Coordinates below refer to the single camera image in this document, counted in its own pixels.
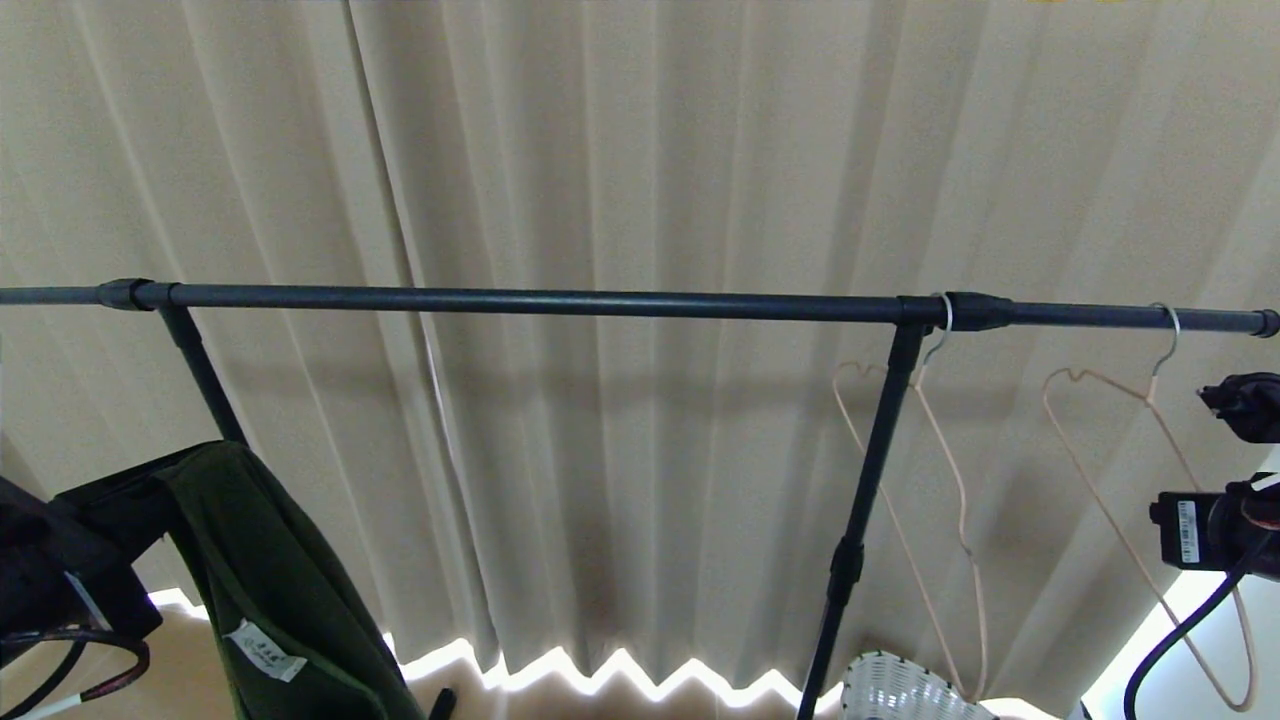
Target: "black cord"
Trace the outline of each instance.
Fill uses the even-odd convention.
[[[1142,662],[1138,664],[1138,669],[1133,671],[1133,675],[1129,678],[1129,684],[1125,685],[1124,689],[1125,720],[1138,720],[1138,688],[1142,687],[1142,682],[1147,679],[1147,675],[1151,673],[1152,667],[1155,667],[1156,664],[1160,662],[1160,659],[1164,657],[1166,652],[1169,652],[1170,650],[1172,650],[1175,644],[1178,644],[1178,641],[1187,637],[1187,634],[1190,633],[1192,629],[1196,628],[1196,625],[1199,625],[1201,621],[1204,620],[1204,618],[1208,618],[1211,612],[1217,610],[1219,605],[1222,605],[1222,601],[1226,600],[1226,596],[1231,594],[1231,591],[1235,589],[1235,585],[1239,585],[1240,580],[1243,580],[1244,577],[1249,574],[1249,568],[1252,568],[1253,562],[1258,559],[1260,555],[1262,555],[1262,551],[1265,551],[1267,546],[1271,544],[1272,537],[1274,536],[1268,533],[1258,538],[1258,542],[1251,546],[1249,550],[1244,553],[1244,556],[1240,557],[1240,560],[1235,564],[1235,566],[1231,568],[1231,570],[1226,574],[1226,578],[1222,580],[1222,584],[1220,584],[1217,589],[1215,589],[1208,596],[1208,600],[1206,600],[1199,607],[1197,607],[1196,612],[1192,612],[1185,620],[1179,623],[1178,626],[1174,628],[1171,633],[1165,635],[1165,639],[1160,641],[1160,643],[1156,647],[1151,648],[1151,652],[1147,653],[1147,657],[1142,659]]]
[[[40,705],[40,701],[45,700],[50,693],[56,691],[58,685],[67,679],[67,675],[70,675],[72,669],[76,667],[77,662],[79,662],[81,656],[84,655],[84,642],[72,643],[72,648],[67,651],[67,657],[58,664],[54,673],[49,675],[49,678],[41,683],[38,688],[32,691],[32,693],[27,696],[27,700],[23,700],[18,705],[10,707],[8,712],[0,715],[0,720],[14,720],[14,717],[22,717],[35,710],[35,707]]]
[[[122,635],[119,633],[113,633],[109,630],[93,630],[88,628],[63,628],[58,630],[31,630],[23,633],[13,633],[0,638],[0,647],[23,647],[28,644],[37,644],[50,641],[72,641],[78,646],[83,646],[84,643],[106,644],[127,650],[132,652],[134,657],[137,657],[137,661],[133,664],[133,666],[125,670],[124,673],[120,673],[119,675],[104,680],[93,685],[92,688],[79,693],[82,702],[97,700],[102,696],[111,694],[119,689],[131,685],[134,680],[141,678],[143,673],[147,671],[147,667],[151,666],[151,650],[147,647],[146,642],[138,638],[131,638],[128,635]]]

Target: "beige wall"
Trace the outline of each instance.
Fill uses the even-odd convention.
[[[151,644],[151,670],[124,691],[60,715],[60,720],[96,717],[101,720],[142,720],[151,717],[183,720],[227,720],[233,717],[230,697],[209,624],[165,612],[165,624],[147,638]],[[65,644],[51,643],[33,650],[0,673],[0,708],[8,708],[47,676],[65,652]],[[79,666],[55,697],[83,689],[123,670],[132,657],[123,651],[90,648]],[[649,702],[630,680],[616,676],[598,694],[586,697],[573,691],[558,675],[547,676],[531,687],[508,693],[486,691],[476,670],[467,662],[453,662],[416,680],[413,691],[424,708],[430,708],[440,688],[458,693],[457,720],[481,719],[636,719],[676,720],[717,717],[739,720],[788,719],[795,710],[769,694],[749,708],[728,708],[700,683],[690,682],[662,703]],[[828,712],[827,717],[835,717]]]

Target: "white wall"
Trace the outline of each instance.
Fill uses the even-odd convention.
[[[1262,465],[1280,470],[1280,447]],[[1166,598],[1180,618],[1190,614],[1221,582],[1221,573],[1183,573]],[[1258,655],[1258,691],[1253,708],[1247,714],[1233,712],[1219,700],[1196,659],[1179,643],[1156,665],[1138,694],[1138,720],[1187,717],[1226,720],[1280,717],[1280,583],[1248,577],[1240,583],[1245,609],[1253,625]],[[1162,638],[1172,624],[1164,611],[1152,611],[1133,638],[1098,682],[1084,696],[1096,720],[1123,720],[1124,688],[1142,657]],[[1192,632],[1192,639],[1208,660],[1219,679],[1235,700],[1244,696],[1247,664],[1244,643],[1234,603],[1228,600]]]

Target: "vertical support pole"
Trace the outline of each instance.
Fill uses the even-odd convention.
[[[840,538],[831,559],[831,579],[827,582],[827,606],[822,612],[822,629],[818,632],[818,647],[809,664],[809,675],[804,683],[804,696],[800,698],[797,720],[812,720],[818,705],[818,696],[826,688],[827,667],[836,650],[836,635],[840,633],[840,620],[854,592],[854,584],[863,573],[863,560],[867,555],[863,541],[867,525],[870,523],[876,496],[879,492],[881,475],[888,459],[893,430],[902,411],[902,402],[911,382],[911,372],[920,357],[920,345],[928,325],[899,325],[893,333],[893,346],[888,352],[888,373],[881,388],[879,405],[876,407],[876,420],[872,423],[872,436],[867,442],[867,457],[863,460],[861,474],[858,478],[858,492],[854,495],[854,507],[849,514],[849,525]]]
[[[236,418],[236,410],[232,409],[232,402],[227,398],[227,391],[223,389],[223,383],[218,379],[218,372],[214,370],[214,364],[209,360],[209,354],[205,352],[205,341],[200,337],[200,328],[191,318],[191,311],[175,305],[160,307],[159,311],[160,316],[164,318],[165,327],[169,328],[169,337],[182,351],[191,377],[196,379],[200,395],[205,397],[205,405],[214,415],[214,421],[218,423],[218,430],[223,433],[223,438],[248,445],[244,430],[241,429],[239,420]]]

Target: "clothes rack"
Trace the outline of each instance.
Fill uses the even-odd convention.
[[[975,292],[946,295],[951,304],[950,319],[954,332],[989,331],[1009,325],[1165,329],[1170,323],[1169,313],[1161,306],[1016,302]],[[938,296],[838,297],[183,284],[143,278],[118,279],[88,287],[0,288],[0,305],[101,305],[116,310],[160,310],[223,437],[241,442],[244,441],[244,433],[204,348],[200,331],[188,307],[712,318],[896,325],[888,356],[888,374],[881,389],[849,523],[831,561],[822,625],[796,715],[800,720],[813,717],[818,696],[827,682],[827,670],[845,606],[861,575],[867,525],[876,503],[911,372],[919,360],[922,341],[933,328],[946,327],[948,320],[946,304]],[[1280,332],[1280,314],[1270,309],[1179,307],[1175,311],[1184,331],[1242,333],[1263,338]]]

